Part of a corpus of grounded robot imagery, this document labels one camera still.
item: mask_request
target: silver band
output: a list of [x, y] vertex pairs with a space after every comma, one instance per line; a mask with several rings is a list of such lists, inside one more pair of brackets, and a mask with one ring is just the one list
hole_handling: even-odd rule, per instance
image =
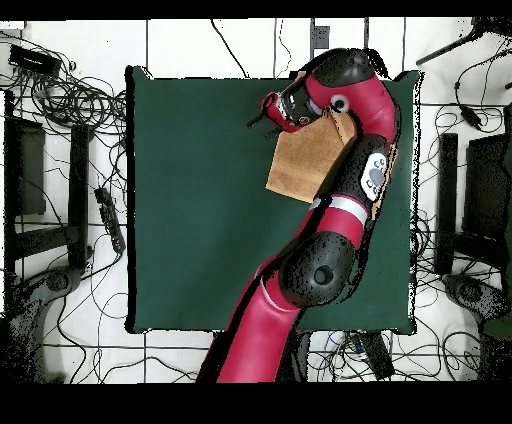
[[[317, 198], [313, 201], [309, 210], [315, 209], [318, 205], [320, 205], [320, 199]], [[359, 203], [349, 197], [333, 197], [329, 207], [341, 209], [351, 215], [354, 215], [363, 226], [366, 224], [366, 220], [368, 219], [366, 210]]]
[[261, 286], [261, 290], [263, 290], [263, 295], [265, 296], [265, 299], [267, 300], [268, 303], [270, 303], [270, 305], [272, 305], [274, 308], [276, 308], [278, 311], [281, 311], [281, 312], [294, 312], [291, 309], [284, 309], [284, 308], [281, 308], [280, 306], [277, 306], [277, 304], [270, 298], [270, 295], [268, 294], [267, 289], [263, 285], [263, 279], [260, 280], [260, 286]]

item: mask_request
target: black stand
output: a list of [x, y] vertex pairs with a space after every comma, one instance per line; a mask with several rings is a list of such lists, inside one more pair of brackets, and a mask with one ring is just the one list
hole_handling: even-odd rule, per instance
[[460, 47], [466, 43], [469, 43], [470, 41], [478, 40], [482, 35], [484, 35], [484, 32], [482, 30], [480, 30], [477, 27], [473, 27], [471, 32], [465, 37], [462, 37], [461, 39], [454, 41], [453, 43], [448, 44], [447, 46], [442, 47], [439, 50], [436, 50], [435, 52], [430, 53], [425, 57], [422, 57], [421, 59], [417, 60], [416, 66], [423, 65], [424, 63], [429, 62], [432, 59], [435, 59], [436, 57], [439, 57], [445, 53], [451, 52], [453, 49]]
[[[4, 146], [5, 198], [20, 199], [22, 122], [13, 118], [12, 104], [6, 102]], [[90, 127], [71, 129], [69, 171], [69, 223], [56, 228], [17, 234], [18, 202], [5, 206], [5, 317], [0, 319], [0, 379], [12, 383], [47, 383], [42, 355], [44, 319], [51, 303], [75, 290], [85, 272], [92, 249], [87, 245], [88, 175]], [[25, 281], [15, 276], [15, 262], [56, 247], [68, 247], [68, 265], [43, 271]]]
[[368, 365], [375, 374], [375, 378], [383, 380], [394, 375], [395, 367], [393, 366], [391, 355], [386, 349], [382, 333], [380, 331], [372, 331], [358, 335], [366, 352]]
[[[510, 120], [510, 110], [505, 108], [505, 120]], [[484, 143], [486, 141], [492, 144], [501, 143], [502, 147], [506, 148], [510, 134], [507, 132], [504, 135], [487, 137], [486, 139], [474, 140], [476, 143]], [[499, 155], [496, 155], [495, 160], [486, 161], [484, 164], [478, 160], [475, 153], [470, 153], [468, 149], [468, 173], [466, 184], [466, 207], [465, 216], [463, 219], [463, 231], [457, 233], [455, 231], [455, 218], [456, 218], [456, 201], [457, 201], [457, 146], [458, 135], [445, 133], [439, 138], [439, 181], [437, 190], [437, 208], [436, 208], [436, 237], [435, 237], [435, 250], [433, 261], [433, 272], [438, 275], [445, 275], [452, 273], [453, 257], [455, 252], [470, 256], [480, 262], [489, 264], [497, 269], [503, 269], [508, 261], [507, 247], [503, 237], [503, 230], [501, 236], [497, 235], [500, 231], [490, 229], [486, 231], [485, 221], [499, 221], [502, 216], [496, 209], [505, 208], [506, 196], [503, 195], [502, 199], [499, 196], [492, 196], [495, 203], [500, 203], [499, 208], [477, 207], [479, 203], [483, 203], [477, 199], [475, 193], [478, 190], [478, 185], [489, 184], [491, 177], [485, 176], [479, 178], [475, 174], [473, 178], [470, 170], [477, 169], [485, 172], [495, 170], [496, 175], [493, 180], [496, 181], [503, 171], [500, 166]], [[485, 214], [497, 213], [496, 217], [488, 217]]]
[[281, 364], [276, 376], [277, 383], [307, 383], [308, 353], [311, 333], [292, 330], [288, 337]]
[[478, 380], [512, 379], [512, 342], [480, 334]]

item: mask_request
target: cardboard piece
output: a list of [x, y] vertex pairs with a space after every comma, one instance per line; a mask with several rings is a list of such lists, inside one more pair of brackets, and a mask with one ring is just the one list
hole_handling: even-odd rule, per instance
[[[296, 133], [282, 132], [266, 188], [283, 196], [313, 203], [336, 159], [355, 135], [356, 128], [350, 115], [332, 111]], [[385, 184], [389, 182], [395, 156], [393, 148]], [[380, 203], [380, 198], [374, 203], [372, 219], [375, 219]]]

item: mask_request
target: green table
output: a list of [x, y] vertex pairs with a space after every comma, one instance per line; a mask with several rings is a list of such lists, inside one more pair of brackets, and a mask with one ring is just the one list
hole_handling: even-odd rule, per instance
[[[402, 131], [360, 287], [342, 304], [309, 309], [299, 330], [413, 333], [410, 204], [418, 77], [412, 71], [385, 83], [400, 105]], [[153, 80], [134, 68], [133, 82], [133, 331], [223, 329], [249, 277], [284, 246], [309, 208], [265, 189], [276, 140], [264, 135], [273, 127], [246, 127], [261, 99], [290, 81]]]

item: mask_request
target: black cable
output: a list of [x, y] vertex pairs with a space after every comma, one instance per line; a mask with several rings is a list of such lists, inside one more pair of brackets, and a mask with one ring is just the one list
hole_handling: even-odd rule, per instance
[[160, 358], [157, 358], [155, 356], [148, 356], [146, 357], [146, 359], [141, 359], [140, 361], [137, 361], [137, 362], [133, 362], [131, 364], [128, 364], [128, 365], [117, 365], [115, 367], [112, 367], [110, 368], [107, 373], [105, 374], [105, 376], [103, 377], [103, 379], [101, 379], [101, 383], [100, 384], [104, 384], [105, 383], [105, 380], [107, 379], [108, 375], [116, 370], [116, 369], [122, 369], [122, 368], [131, 368], [131, 367], [134, 367], [136, 365], [139, 365], [139, 364], [142, 364], [143, 362], [145, 361], [148, 361], [148, 360], [152, 360], [152, 361], [157, 361], [159, 364], [161, 364], [162, 366], [164, 366], [165, 368], [167, 369], [170, 369], [171, 371], [175, 371], [175, 372], [178, 372], [181, 374], [181, 377], [179, 377], [178, 379], [174, 380], [173, 383], [176, 383], [177, 381], [179, 381], [180, 379], [182, 379], [183, 377], [187, 377], [189, 380], [193, 381], [194, 378], [191, 377], [191, 375], [197, 375], [196, 372], [186, 372], [186, 371], [183, 371], [179, 368], [176, 368], [176, 367], [173, 367], [171, 365], [168, 365], [166, 364], [165, 362], [163, 362]]
[[237, 63], [237, 65], [240, 67], [240, 69], [242, 70], [242, 73], [244, 74], [244, 77], [245, 78], [249, 78], [249, 75], [245, 73], [244, 71], [244, 68], [242, 68], [242, 65], [240, 65], [240, 62], [238, 61], [238, 59], [235, 57], [235, 55], [233, 54], [233, 52], [231, 51], [231, 49], [229, 48], [228, 46], [228, 43], [226, 42], [226, 40], [224, 39], [224, 36], [222, 35], [222, 33], [217, 29], [217, 27], [215, 26], [215, 22], [213, 22], [213, 19], [210, 19], [210, 22], [212, 24], [212, 27], [213, 29], [215, 30], [215, 32], [217, 34], [219, 34], [219, 37], [221, 38], [222, 42], [224, 43], [224, 45], [226, 46], [226, 48], [228, 49], [228, 52], [229, 54], [231, 55], [231, 57], [233, 59], [235, 59], [235, 62]]
[[57, 261], [58, 259], [62, 258], [63, 256], [66, 256], [67, 254], [68, 254], [68, 252], [64, 252], [62, 255], [57, 256], [53, 261], [51, 261], [48, 264], [48, 266], [46, 267], [46, 270], [48, 271], [55, 261]]
[[[483, 101], [484, 101], [485, 92], [486, 92], [486, 89], [487, 89], [487, 80], [488, 80], [488, 75], [489, 75], [489, 71], [491, 69], [491, 66], [496, 61], [496, 59], [498, 59], [500, 57], [504, 57], [504, 56], [512, 53], [512, 49], [506, 49], [506, 50], [500, 52], [501, 48], [505, 45], [505, 43], [508, 45], [508, 44], [510, 44], [510, 41], [511, 41], [510, 39], [506, 38], [501, 43], [501, 45], [498, 47], [498, 50], [496, 50], [496, 53], [494, 55], [492, 55], [488, 59], [483, 60], [483, 61], [481, 61], [479, 63], [476, 63], [476, 64], [466, 68], [464, 71], [462, 71], [462, 73], [459, 75], [459, 78], [457, 79], [457, 81], [455, 83], [455, 86], [454, 86], [455, 100], [456, 100], [457, 105], [459, 106], [459, 108], [461, 110], [462, 117], [473, 128], [475, 128], [476, 130], [478, 130], [480, 132], [486, 133], [486, 134], [490, 134], [490, 133], [493, 133], [493, 132], [497, 131], [501, 127], [501, 125], [503, 123], [503, 113], [501, 112], [501, 110], [496, 108], [496, 107], [483, 107]], [[489, 63], [489, 67], [487, 68], [487, 73], [486, 73], [486, 76], [485, 76], [485, 84], [484, 84], [484, 90], [483, 90], [483, 93], [482, 93], [482, 99], [480, 101], [480, 106], [478, 107], [478, 109], [479, 109], [478, 112], [483, 113], [485, 118], [486, 118], [486, 123], [484, 125], [482, 125], [481, 119], [478, 116], [477, 109], [472, 109], [472, 108], [470, 108], [467, 105], [461, 104], [460, 99], [459, 99], [459, 89], [460, 89], [460, 81], [461, 81], [462, 77], [464, 76], [464, 74], [466, 74], [466, 72], [470, 71], [473, 68], [476, 68], [477, 66], [481, 66], [481, 65], [483, 65], [483, 64], [485, 64], [487, 62], [490, 62], [490, 63]], [[499, 116], [501, 122], [500, 122], [500, 125], [498, 126], [498, 128], [495, 128], [495, 129], [490, 130], [490, 131], [486, 131], [486, 130], [482, 129], [482, 126], [487, 125], [487, 122], [489, 120], [489, 116], [496, 117], [496, 115], [492, 115], [492, 114], [489, 113], [489, 111], [491, 111], [491, 110], [497, 111], [498, 116]]]
[[[471, 333], [468, 333], [467, 331], [454, 331], [453, 333], [450, 333], [449, 335], [447, 335], [444, 340], [443, 340], [443, 344], [441, 346], [441, 349], [443, 351], [443, 359], [444, 359], [444, 363], [445, 363], [445, 367], [446, 367], [446, 370], [448, 371], [448, 374], [450, 375], [450, 378], [453, 380], [453, 381], [457, 381], [455, 379], [455, 377], [453, 376], [452, 372], [451, 372], [451, 369], [452, 367], [448, 364], [448, 355], [446, 355], [446, 343], [448, 342], [448, 340], [453, 337], [453, 336], [456, 336], [456, 335], [465, 335], [467, 337], [470, 337], [472, 338], [473, 340], [475, 340], [478, 345], [480, 345], [480, 340], [477, 339], [473, 334]], [[464, 356], [466, 357], [466, 354], [469, 354], [469, 356], [474, 360], [474, 355], [470, 354], [469, 352], [465, 352]], [[472, 369], [473, 371], [477, 371], [476, 369], [474, 369], [472, 366], [468, 365], [468, 364], [464, 364], [466, 367]]]
[[272, 78], [276, 77], [276, 60], [277, 60], [277, 18], [274, 18], [274, 62], [272, 65]]
[[[96, 239], [96, 241], [94, 242], [94, 246], [93, 246], [93, 252], [94, 252], [94, 253], [93, 253], [93, 255], [95, 255], [95, 254], [96, 254], [96, 244], [98, 243], [98, 241], [99, 241], [102, 237], [104, 237], [104, 236], [106, 236], [106, 235], [107, 235], [107, 234], [102, 234], [102, 235], [101, 235], [101, 236], [99, 236], [99, 237]], [[84, 281], [84, 280], [86, 280], [87, 278], [91, 277], [92, 275], [97, 274], [97, 273], [99, 273], [99, 272], [102, 272], [102, 271], [104, 271], [105, 269], [108, 269], [108, 268], [110, 268], [110, 267], [114, 266], [117, 262], [119, 262], [119, 260], [120, 260], [120, 257], [119, 257], [119, 256], [120, 256], [120, 255], [116, 256], [116, 259], [115, 259], [115, 260], [114, 260], [110, 265], [107, 265], [106, 267], [104, 267], [104, 268], [102, 268], [102, 269], [100, 269], [100, 270], [98, 270], [98, 271], [94, 272], [93, 274], [90, 274], [90, 275], [89, 275], [89, 276], [87, 276], [87, 277], [83, 277], [83, 278], [81, 279], [81, 281]], [[102, 283], [102, 282], [103, 282], [103, 278], [102, 278], [102, 279], [100, 280], [100, 282], [99, 282], [99, 283], [94, 287], [93, 291], [97, 290], [97, 289], [98, 289], [98, 287], [101, 285], [101, 283]], [[61, 320], [61, 323], [62, 323], [64, 320], [66, 320], [66, 319], [67, 319], [67, 318], [68, 318], [68, 317], [69, 317], [73, 312], [75, 312], [75, 311], [76, 311], [76, 310], [77, 310], [77, 309], [78, 309], [78, 308], [79, 308], [79, 307], [80, 307], [80, 306], [81, 306], [81, 305], [82, 305], [82, 304], [83, 304], [87, 299], [89, 299], [89, 297], [90, 297], [90, 296], [91, 296], [91, 295], [89, 294], [89, 295], [88, 295], [87, 297], [85, 297], [85, 298], [84, 298], [84, 299], [83, 299], [83, 300], [82, 300], [78, 305], [76, 305], [76, 306], [75, 306], [75, 308], [74, 308], [74, 309], [73, 309], [69, 314], [67, 314], [67, 315], [66, 315], [66, 316]], [[54, 327], [53, 327], [53, 328], [51, 328], [49, 331], [47, 331], [47, 332], [44, 334], [44, 336], [43, 336], [43, 340], [44, 340], [44, 339], [45, 339], [45, 338], [46, 338], [46, 337], [47, 337], [47, 336], [48, 336], [48, 335], [49, 335], [53, 330], [55, 330], [56, 328], [57, 328], [57, 326], [54, 326]]]
[[82, 358], [82, 362], [80, 362], [80, 365], [78, 366], [78, 368], [76, 369], [75, 373], [71, 377], [71, 380], [69, 380], [69, 384], [73, 384], [73, 381], [75, 380], [75, 377], [77, 376], [78, 372], [83, 367], [83, 365], [85, 363], [85, 360], [87, 359], [87, 352], [86, 352], [86, 350], [85, 350], [85, 348], [83, 346], [81, 346], [80, 344], [78, 344], [74, 340], [70, 339], [68, 336], [66, 336], [64, 334], [64, 332], [62, 331], [62, 329], [60, 328], [60, 322], [61, 322], [61, 319], [62, 319], [62, 315], [64, 314], [64, 310], [66, 309], [66, 298], [67, 298], [67, 296], [64, 296], [64, 302], [62, 303], [62, 309], [60, 310], [59, 317], [57, 318], [57, 330], [59, 331], [60, 335], [64, 339], [66, 339], [72, 345], [78, 347], [82, 351], [82, 353], [84, 354], [84, 357]]
[[[94, 269], [94, 257], [93, 257], [93, 261], [92, 261], [92, 266], [91, 266], [91, 270]], [[107, 272], [105, 273], [105, 275], [103, 276], [102, 280], [107, 276], [107, 274], [110, 272], [110, 270], [112, 269], [112, 265], [110, 265], [108, 267], [108, 270]], [[105, 306], [103, 308], [100, 308], [100, 306], [98, 305], [98, 302], [96, 301], [96, 298], [94, 297], [94, 289], [92, 288], [92, 276], [94, 275], [94, 273], [92, 273], [91, 275], [89, 275], [88, 278], [91, 279], [91, 293], [90, 293], [90, 296], [92, 297], [92, 300], [94, 301], [94, 304], [96, 305], [96, 308], [98, 308], [98, 310], [100, 311], [101, 315], [105, 315], [107, 316], [108, 318], [112, 318], [112, 319], [122, 319], [122, 318], [126, 318], [126, 315], [125, 316], [122, 316], [122, 317], [113, 317], [107, 313], [104, 312], [104, 309], [105, 309]], [[115, 293], [114, 296], [116, 295], [119, 295], [119, 294], [124, 294], [126, 296], [128, 296], [128, 293], [125, 293], [125, 292], [118, 292], [118, 293]]]
[[118, 295], [126, 295], [128, 296], [128, 293], [114, 293], [112, 296], [110, 296], [108, 298], [108, 300], [105, 302], [105, 305], [103, 306], [103, 308], [100, 309], [100, 307], [98, 306], [98, 304], [96, 303], [96, 301], [94, 303], [96, 303], [96, 306], [98, 307], [98, 310], [100, 311], [100, 319], [98, 320], [98, 329], [97, 329], [97, 334], [98, 334], [98, 345], [97, 345], [97, 350], [96, 350], [96, 353], [99, 355], [99, 358], [98, 358], [98, 363], [96, 364], [96, 366], [98, 367], [98, 372], [96, 373], [96, 376], [98, 377], [98, 383], [100, 382], [101, 380], [101, 350], [100, 350], [100, 327], [101, 327], [101, 319], [103, 318], [103, 315], [106, 315], [108, 316], [109, 318], [113, 318], [113, 319], [123, 319], [123, 318], [126, 318], [126, 315], [123, 316], [123, 317], [111, 317], [110, 315], [106, 314], [105, 313], [105, 308], [107, 307], [108, 303], [116, 296]]
[[[122, 143], [126, 139], [126, 134], [125, 134], [126, 93], [124, 91], [122, 91], [119, 94], [115, 95], [114, 90], [110, 86], [110, 84], [108, 84], [107, 82], [105, 82], [101, 79], [98, 79], [98, 78], [92, 78], [92, 77], [86, 77], [86, 78], [82, 78], [82, 79], [75, 78], [73, 75], [70, 74], [70, 69], [71, 69], [71, 65], [73, 64], [73, 62], [71, 62], [65, 55], [57, 53], [57, 52], [52, 52], [48, 49], [45, 49], [42, 46], [32, 43], [30, 41], [27, 41], [27, 42], [29, 44], [33, 45], [35, 47], [35, 49], [41, 50], [47, 54], [50, 54], [53, 57], [59, 58], [62, 61], [62, 66], [61, 66], [60, 71], [61, 71], [61, 74], [63, 75], [63, 77], [62, 78], [61, 77], [47, 78], [47, 77], [43, 77], [43, 76], [38, 76], [36, 74], [32, 74], [30, 72], [25, 72], [23, 70], [18, 70], [16, 76], [13, 73], [13, 78], [7, 78], [7, 79], [11, 80], [11, 84], [9, 85], [9, 87], [21, 85], [22, 93], [24, 93], [24, 91], [30, 89], [32, 101], [34, 102], [34, 104], [38, 110], [37, 112], [30, 112], [30, 113], [32, 114], [32, 116], [34, 117], [35, 120], [37, 120], [36, 116], [45, 119], [46, 126], [44, 127], [44, 130], [46, 132], [49, 132], [49, 133], [51, 132], [55, 135], [59, 135], [62, 138], [64, 138], [65, 140], [67, 140], [68, 142], [71, 142], [70, 139], [68, 138], [68, 136], [70, 135], [70, 132], [60, 131], [57, 128], [55, 128], [53, 124], [56, 124], [56, 125], [58, 125], [60, 127], [64, 127], [64, 128], [71, 128], [73, 125], [79, 125], [79, 124], [87, 124], [87, 125], [90, 125], [93, 127], [93, 129], [95, 130], [95, 138], [98, 139], [98, 141], [101, 144], [103, 144], [103, 146], [105, 146], [106, 148], [109, 149], [108, 156], [109, 156], [109, 162], [112, 165], [112, 172], [110, 173], [110, 175], [105, 176], [91, 161], [89, 161], [89, 163], [97, 171], [97, 173], [103, 177], [104, 181], [103, 181], [101, 187], [105, 187], [108, 184], [110, 192], [112, 191], [112, 187], [116, 187], [117, 189], [119, 189], [122, 193], [123, 203], [126, 206], [126, 197], [125, 196], [126, 196], [127, 180], [126, 180], [126, 177], [124, 177], [122, 175], [121, 171], [118, 168], [119, 161], [120, 161], [121, 157], [123, 156], [123, 154], [125, 154], [125, 150], [124, 150], [124, 147], [122, 147]], [[67, 59], [68, 65], [66, 65], [63, 57], [65, 57]], [[112, 94], [108, 94], [105, 91], [92, 86], [86, 80], [94, 80], [94, 81], [100, 81], [100, 82], [105, 83], [105, 85], [109, 86], [110, 90], [112, 91]], [[115, 129], [115, 131], [108, 131], [109, 128], [113, 128], [113, 129]], [[114, 143], [113, 145], [109, 145], [105, 141], [103, 141], [102, 138], [100, 136], [98, 136], [98, 134], [100, 134], [100, 135], [117, 135], [119, 137], [119, 140], [116, 143]], [[115, 151], [115, 149], [117, 149], [117, 151], [115, 153], [115, 159], [113, 159], [112, 153]], [[58, 160], [58, 159], [52, 157], [51, 155], [49, 155], [48, 152], [45, 152], [45, 153], [56, 162], [62, 162], [62, 163], [66, 163], [69, 165], [68, 161]], [[46, 172], [52, 172], [52, 171], [56, 171], [56, 170], [58, 170], [60, 172], [60, 174], [64, 178], [66, 178], [66, 176], [64, 175], [64, 173], [62, 172], [62, 170], [60, 168], [53, 168]], [[52, 205], [51, 200], [48, 198], [48, 196], [46, 194], [45, 194], [45, 197], [49, 200], [50, 204]], [[54, 213], [62, 227], [62, 222], [60, 221], [60, 217], [56, 214], [56, 211], [55, 211], [55, 208], [53, 207], [53, 205], [52, 205], [52, 208], [53, 208]], [[99, 238], [96, 240], [96, 242], [94, 244], [94, 248], [93, 248], [94, 251], [95, 251], [95, 247], [96, 247], [96, 244], [97, 244]], [[62, 318], [62, 316], [64, 314], [64, 310], [65, 310], [65, 305], [64, 305], [64, 308], [62, 309], [62, 311], [59, 315], [57, 325], [54, 328], [50, 329], [50, 331], [48, 331], [44, 336], [44, 337], [46, 337], [51, 331], [53, 331], [55, 328], [57, 328], [63, 338], [68, 340], [68, 342], [72, 343], [73, 346], [81, 348], [82, 351], [84, 352], [84, 360], [82, 361], [80, 366], [77, 368], [77, 370], [73, 374], [73, 376], [71, 378], [71, 382], [73, 382], [75, 380], [76, 375], [82, 368], [82, 366], [85, 362], [85, 359], [86, 359], [86, 352], [85, 352], [85, 349], [83, 348], [83, 346], [77, 344], [76, 342], [71, 340], [68, 336], [63, 334], [63, 332], [60, 328], [60, 324], [62, 324], [62, 322], [67, 317], [69, 317], [71, 314], [73, 314], [76, 311], [76, 309], [78, 307], [80, 307], [91, 296], [93, 297], [94, 303], [96, 304], [96, 306], [98, 307], [98, 309], [101, 312], [100, 320], [98, 322], [98, 333], [99, 333], [101, 319], [102, 319], [103, 315], [105, 315], [111, 319], [122, 319], [123, 318], [123, 317], [114, 317], [110, 314], [105, 313], [104, 310], [105, 310], [108, 302], [114, 296], [117, 296], [119, 294], [126, 295], [126, 293], [114, 294], [105, 303], [105, 306], [103, 308], [99, 307], [99, 305], [96, 301], [96, 298], [94, 297], [94, 291], [102, 284], [102, 282], [108, 275], [108, 272], [110, 271], [111, 267], [113, 265], [115, 265], [117, 262], [119, 262], [121, 257], [122, 257], [122, 255], [116, 256], [116, 259], [111, 264], [109, 264], [99, 270], [96, 270], [96, 271], [91, 270], [92, 271], [91, 274], [82, 277], [81, 280], [84, 281], [88, 278], [93, 277], [94, 275], [96, 275], [100, 272], [107, 270], [107, 272], [105, 273], [105, 275], [103, 275], [100, 282], [98, 284], [96, 284], [96, 286], [94, 288], [92, 288], [92, 279], [91, 279], [91, 294], [89, 294], [77, 306], [75, 306], [75, 308], [71, 312], [69, 312], [64, 318]], [[51, 267], [51, 265], [57, 259], [58, 258], [55, 258], [49, 264], [49, 267]], [[28, 283], [29, 281], [32, 281], [32, 279], [34, 279], [34, 277], [27, 279], [26, 283]], [[84, 378], [82, 378], [79, 383], [82, 383], [83, 381], [85, 381], [85, 379], [88, 378], [89, 375], [91, 375], [92, 373], [95, 373], [98, 381], [101, 382], [101, 384], [103, 384], [105, 379], [107, 378], [107, 376], [114, 369], [125, 368], [125, 367], [135, 365], [135, 364], [132, 364], [132, 365], [128, 365], [128, 366], [113, 367], [105, 374], [105, 376], [103, 378], [101, 378], [101, 376], [100, 376], [101, 373], [99, 372], [99, 368], [100, 368], [100, 364], [101, 364], [102, 351], [99, 350], [99, 346], [97, 346], [97, 348], [98, 348], [98, 350], [95, 352], [94, 357], [93, 357], [93, 369]], [[184, 378], [185, 376], [188, 377], [189, 379], [193, 379], [192, 376], [197, 374], [194, 372], [190, 372], [190, 373], [181, 372], [179, 369], [165, 364], [163, 361], [159, 360], [158, 358], [148, 357], [148, 358], [145, 358], [145, 360], [157, 360], [158, 362], [160, 362], [163, 366], [167, 367], [168, 369], [180, 372], [181, 376], [178, 377], [175, 381], [179, 381], [180, 379]]]
[[288, 52], [288, 63], [286, 64], [286, 68], [284, 70], [282, 70], [281, 72], [279, 72], [277, 74], [277, 76], [274, 78], [279, 78], [283, 72], [286, 72], [288, 70], [288, 67], [290, 66], [290, 62], [292, 61], [292, 54], [290, 53], [290, 50], [288, 50], [288, 47], [286, 47], [284, 45], [283, 40], [281, 39], [281, 33], [283, 31], [283, 23], [284, 23], [284, 18], [281, 20], [281, 28], [279, 29], [279, 43]]

